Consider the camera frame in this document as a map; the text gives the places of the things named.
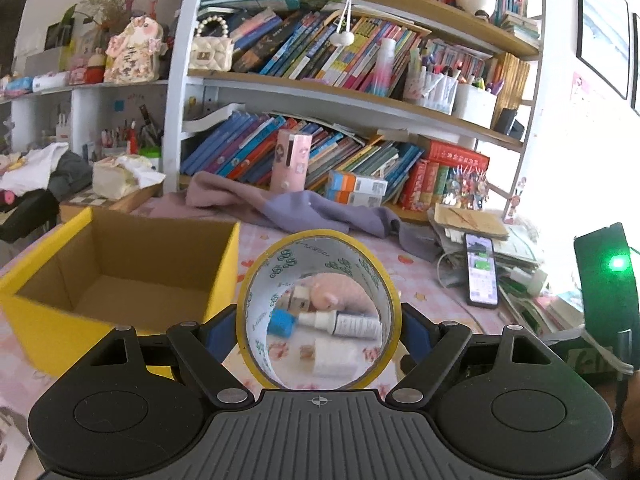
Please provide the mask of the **white spray bottle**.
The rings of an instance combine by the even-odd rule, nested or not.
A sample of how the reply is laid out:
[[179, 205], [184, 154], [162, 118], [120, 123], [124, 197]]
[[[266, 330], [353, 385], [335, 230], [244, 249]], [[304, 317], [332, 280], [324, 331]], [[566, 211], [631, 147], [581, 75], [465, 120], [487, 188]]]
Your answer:
[[300, 312], [296, 322], [300, 326], [344, 338], [381, 340], [383, 333], [382, 323], [377, 318], [341, 311]]

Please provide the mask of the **blue tissue pack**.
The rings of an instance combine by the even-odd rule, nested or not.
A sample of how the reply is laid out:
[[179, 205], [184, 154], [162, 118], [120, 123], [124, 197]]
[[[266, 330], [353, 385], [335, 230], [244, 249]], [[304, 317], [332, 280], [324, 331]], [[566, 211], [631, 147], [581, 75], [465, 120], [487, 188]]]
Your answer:
[[290, 338], [296, 322], [296, 316], [287, 310], [273, 309], [270, 315], [267, 333], [280, 338]]

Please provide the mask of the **cream eraser block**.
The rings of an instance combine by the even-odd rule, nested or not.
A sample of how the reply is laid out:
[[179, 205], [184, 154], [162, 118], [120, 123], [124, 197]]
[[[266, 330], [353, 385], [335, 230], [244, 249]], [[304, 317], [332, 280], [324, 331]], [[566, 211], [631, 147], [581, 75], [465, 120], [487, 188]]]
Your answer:
[[312, 374], [352, 380], [359, 367], [359, 348], [352, 342], [314, 341], [314, 365]]

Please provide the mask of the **pink plush pig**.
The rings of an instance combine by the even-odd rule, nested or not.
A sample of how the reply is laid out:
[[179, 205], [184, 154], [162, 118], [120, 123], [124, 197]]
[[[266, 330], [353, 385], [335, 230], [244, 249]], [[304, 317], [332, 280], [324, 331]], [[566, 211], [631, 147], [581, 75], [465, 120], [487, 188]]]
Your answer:
[[378, 316], [378, 309], [364, 288], [345, 274], [318, 273], [304, 278], [300, 284], [310, 288], [311, 305], [316, 311]]

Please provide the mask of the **yellow tape roll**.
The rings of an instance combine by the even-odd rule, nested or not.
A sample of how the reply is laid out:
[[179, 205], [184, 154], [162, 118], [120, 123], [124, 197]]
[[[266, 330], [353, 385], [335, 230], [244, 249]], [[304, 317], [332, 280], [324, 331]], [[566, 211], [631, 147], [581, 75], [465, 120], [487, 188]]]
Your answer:
[[266, 388], [388, 384], [401, 321], [400, 296], [380, 260], [331, 230], [269, 247], [247, 272], [236, 306], [241, 356]]

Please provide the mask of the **white staples box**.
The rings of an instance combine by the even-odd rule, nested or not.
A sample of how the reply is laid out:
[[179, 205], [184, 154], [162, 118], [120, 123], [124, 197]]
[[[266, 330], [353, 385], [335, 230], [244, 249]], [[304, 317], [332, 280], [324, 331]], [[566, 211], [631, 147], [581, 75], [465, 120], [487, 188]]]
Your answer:
[[310, 288], [302, 285], [294, 286], [288, 298], [288, 310], [298, 315], [300, 312], [309, 312], [310, 309]]

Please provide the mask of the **pile of papers and books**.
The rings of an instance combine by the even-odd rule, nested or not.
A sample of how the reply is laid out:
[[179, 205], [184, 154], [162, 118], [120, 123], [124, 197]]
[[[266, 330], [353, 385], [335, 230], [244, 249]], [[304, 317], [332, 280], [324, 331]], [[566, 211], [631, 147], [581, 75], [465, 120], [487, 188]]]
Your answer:
[[499, 292], [506, 295], [506, 305], [514, 318], [523, 321], [538, 336], [561, 330], [583, 328], [584, 310], [578, 290], [553, 295], [541, 269], [537, 246], [525, 226], [506, 224], [505, 240], [492, 239], [498, 266]]

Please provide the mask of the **black smartphone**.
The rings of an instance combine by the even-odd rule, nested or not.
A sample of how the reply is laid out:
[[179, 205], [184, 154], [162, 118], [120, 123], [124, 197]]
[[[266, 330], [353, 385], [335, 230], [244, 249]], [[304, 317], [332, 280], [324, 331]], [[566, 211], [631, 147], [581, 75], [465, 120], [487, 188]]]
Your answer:
[[465, 233], [463, 239], [468, 304], [495, 309], [499, 304], [499, 291], [494, 244], [490, 238], [472, 233]]

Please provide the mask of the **yellow cardboard box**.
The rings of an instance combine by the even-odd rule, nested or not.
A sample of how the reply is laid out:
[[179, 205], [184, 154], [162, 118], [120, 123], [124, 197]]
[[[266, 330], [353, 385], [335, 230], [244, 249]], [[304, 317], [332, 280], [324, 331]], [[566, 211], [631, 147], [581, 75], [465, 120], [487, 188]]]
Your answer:
[[63, 375], [116, 326], [205, 323], [232, 303], [239, 223], [87, 208], [1, 279], [1, 310], [37, 369]]

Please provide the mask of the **brown envelope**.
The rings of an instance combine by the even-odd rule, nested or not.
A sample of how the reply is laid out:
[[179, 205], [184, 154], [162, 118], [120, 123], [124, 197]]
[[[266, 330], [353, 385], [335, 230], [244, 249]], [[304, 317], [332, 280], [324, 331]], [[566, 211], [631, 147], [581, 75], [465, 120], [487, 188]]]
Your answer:
[[509, 231], [502, 220], [490, 212], [437, 204], [434, 209], [434, 221], [445, 228], [485, 235], [498, 240], [506, 240], [509, 236]]

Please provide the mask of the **purple pink cloth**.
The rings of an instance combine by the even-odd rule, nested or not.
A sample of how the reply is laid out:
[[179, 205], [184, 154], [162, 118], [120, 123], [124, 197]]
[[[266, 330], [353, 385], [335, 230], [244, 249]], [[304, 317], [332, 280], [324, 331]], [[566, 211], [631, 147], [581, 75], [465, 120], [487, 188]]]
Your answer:
[[184, 192], [167, 193], [152, 206], [151, 218], [208, 218], [220, 209], [229, 216], [287, 233], [359, 231], [377, 238], [394, 236], [410, 255], [434, 262], [440, 248], [433, 231], [409, 226], [386, 207], [332, 202], [316, 192], [271, 193], [249, 184], [199, 172]]

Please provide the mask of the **orange blue white box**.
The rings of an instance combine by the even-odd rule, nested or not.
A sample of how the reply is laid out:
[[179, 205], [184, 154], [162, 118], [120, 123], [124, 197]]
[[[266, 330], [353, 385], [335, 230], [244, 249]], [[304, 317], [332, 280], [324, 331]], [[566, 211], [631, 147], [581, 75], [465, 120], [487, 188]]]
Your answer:
[[324, 197], [340, 204], [379, 207], [386, 190], [387, 181], [384, 179], [331, 170]]

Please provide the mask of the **chessboard wooden box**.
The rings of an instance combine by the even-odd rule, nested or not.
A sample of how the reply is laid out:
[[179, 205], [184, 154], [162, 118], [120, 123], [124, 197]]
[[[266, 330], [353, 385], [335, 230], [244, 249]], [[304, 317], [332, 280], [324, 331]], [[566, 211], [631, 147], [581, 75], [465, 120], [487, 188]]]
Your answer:
[[86, 188], [60, 203], [60, 219], [62, 222], [67, 222], [88, 207], [106, 208], [129, 214], [157, 195], [162, 188], [161, 184], [142, 188], [142, 190], [134, 191], [120, 200], [109, 200], [93, 192], [92, 188]]

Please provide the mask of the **tissue box with tissues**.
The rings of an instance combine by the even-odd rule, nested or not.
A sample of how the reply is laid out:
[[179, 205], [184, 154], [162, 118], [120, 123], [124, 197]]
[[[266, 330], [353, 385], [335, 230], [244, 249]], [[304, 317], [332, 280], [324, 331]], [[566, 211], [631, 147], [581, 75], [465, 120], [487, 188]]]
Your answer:
[[107, 157], [92, 166], [93, 193], [107, 200], [121, 200], [137, 190], [162, 184], [164, 180], [165, 175], [140, 155]]

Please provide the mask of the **red dictionary book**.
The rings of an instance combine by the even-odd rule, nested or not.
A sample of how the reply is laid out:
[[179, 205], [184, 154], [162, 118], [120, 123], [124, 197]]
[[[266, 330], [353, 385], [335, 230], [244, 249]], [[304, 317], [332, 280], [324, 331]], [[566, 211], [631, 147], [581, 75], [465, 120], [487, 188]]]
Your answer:
[[471, 167], [480, 171], [486, 171], [489, 167], [487, 156], [456, 144], [437, 140], [431, 140], [427, 159], [430, 162], [437, 162], [448, 167]]

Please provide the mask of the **pink cylinder device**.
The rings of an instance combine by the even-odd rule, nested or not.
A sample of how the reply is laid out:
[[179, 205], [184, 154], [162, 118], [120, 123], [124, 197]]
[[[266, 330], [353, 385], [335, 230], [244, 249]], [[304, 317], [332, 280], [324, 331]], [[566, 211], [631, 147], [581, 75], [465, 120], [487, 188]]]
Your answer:
[[270, 178], [273, 193], [300, 192], [305, 188], [312, 135], [281, 129], [278, 133]]

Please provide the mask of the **white pen holder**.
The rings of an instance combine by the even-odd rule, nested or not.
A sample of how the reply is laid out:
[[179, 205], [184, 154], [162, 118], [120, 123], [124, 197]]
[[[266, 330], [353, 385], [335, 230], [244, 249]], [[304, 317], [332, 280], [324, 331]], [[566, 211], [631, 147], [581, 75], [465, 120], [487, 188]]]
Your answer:
[[497, 97], [490, 91], [474, 87], [472, 84], [459, 84], [452, 116], [489, 129], [496, 102]]

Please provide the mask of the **pile of clothes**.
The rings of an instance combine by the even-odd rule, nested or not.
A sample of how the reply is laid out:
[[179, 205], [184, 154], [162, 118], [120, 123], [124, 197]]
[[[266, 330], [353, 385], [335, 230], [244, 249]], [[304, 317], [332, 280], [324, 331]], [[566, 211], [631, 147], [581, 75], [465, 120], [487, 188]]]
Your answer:
[[88, 188], [92, 168], [68, 148], [51, 143], [1, 155], [1, 240], [8, 244], [50, 226], [60, 203]]

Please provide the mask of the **cream quilted handbag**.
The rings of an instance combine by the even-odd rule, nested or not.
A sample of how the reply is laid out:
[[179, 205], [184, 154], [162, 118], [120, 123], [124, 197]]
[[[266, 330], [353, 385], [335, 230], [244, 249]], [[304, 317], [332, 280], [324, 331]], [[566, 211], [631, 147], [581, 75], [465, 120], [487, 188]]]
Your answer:
[[[212, 23], [219, 26], [220, 36], [204, 36], [206, 27]], [[227, 73], [231, 70], [234, 42], [229, 37], [227, 22], [218, 15], [209, 15], [198, 22], [191, 44], [190, 70], [209, 70], [210, 72]]]

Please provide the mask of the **pink floral figurine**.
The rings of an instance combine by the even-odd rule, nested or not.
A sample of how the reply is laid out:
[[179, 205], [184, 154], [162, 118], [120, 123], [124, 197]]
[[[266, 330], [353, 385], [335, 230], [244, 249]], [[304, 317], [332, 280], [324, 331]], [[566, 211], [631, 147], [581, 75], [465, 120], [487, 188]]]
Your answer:
[[108, 43], [104, 81], [120, 86], [157, 80], [166, 50], [164, 30], [157, 21], [146, 15], [133, 18]]

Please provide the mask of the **white bookshelf frame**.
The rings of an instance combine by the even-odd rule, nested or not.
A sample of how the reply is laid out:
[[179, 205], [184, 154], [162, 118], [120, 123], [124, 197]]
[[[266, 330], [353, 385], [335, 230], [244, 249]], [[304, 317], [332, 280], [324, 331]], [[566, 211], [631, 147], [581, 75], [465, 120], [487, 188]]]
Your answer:
[[[175, 191], [183, 181], [179, 168], [181, 143], [190, 138], [190, 132], [184, 128], [186, 88], [190, 84], [200, 89], [197, 96], [203, 112], [229, 103], [243, 103], [258, 112], [310, 116], [364, 132], [388, 131], [401, 141], [421, 142], [429, 138], [458, 142], [469, 148], [486, 142], [519, 155], [526, 152], [526, 139], [515, 140], [463, 119], [389, 98], [312, 81], [190, 70], [192, 35], [201, 1], [182, 0], [181, 3], [167, 87], [163, 144], [165, 191]], [[438, 1], [354, 0], [354, 6], [370, 14], [381, 13], [389, 20], [399, 18], [407, 25], [423, 25], [435, 36], [453, 44], [489, 54], [508, 52], [524, 63], [541, 61], [541, 46], [526, 44], [494, 25]]]

